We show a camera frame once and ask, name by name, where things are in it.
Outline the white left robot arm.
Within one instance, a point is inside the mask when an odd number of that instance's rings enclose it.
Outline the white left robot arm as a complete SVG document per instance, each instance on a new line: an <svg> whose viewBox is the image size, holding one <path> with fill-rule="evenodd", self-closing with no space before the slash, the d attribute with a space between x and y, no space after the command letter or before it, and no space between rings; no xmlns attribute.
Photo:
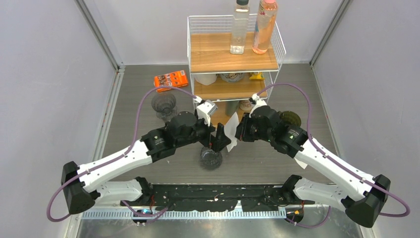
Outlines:
<svg viewBox="0 0 420 238"><path fill-rule="evenodd" d="M225 135L223 124L214 127L196 114L180 112L164 127L153 129L136 140L133 146L88 164L66 163L61 184L69 214L82 213L112 199L147 205L152 192L144 179L126 182L112 182L112 179L172 156L176 149L197 142L219 152L231 143L231 139Z"/></svg>

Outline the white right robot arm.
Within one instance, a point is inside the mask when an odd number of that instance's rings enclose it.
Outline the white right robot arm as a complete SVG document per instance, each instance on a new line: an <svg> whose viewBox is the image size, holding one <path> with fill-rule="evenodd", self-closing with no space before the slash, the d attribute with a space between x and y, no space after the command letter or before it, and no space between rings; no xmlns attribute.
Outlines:
<svg viewBox="0 0 420 238"><path fill-rule="evenodd" d="M277 152L303 162L335 183L334 186L291 175L285 182L283 198L288 203L310 200L339 209L355 223L373 227L385 202L391 181L384 175L372 176L325 149L301 127L292 111L277 112L262 106L244 113L235 137L244 142L263 140Z"/></svg>

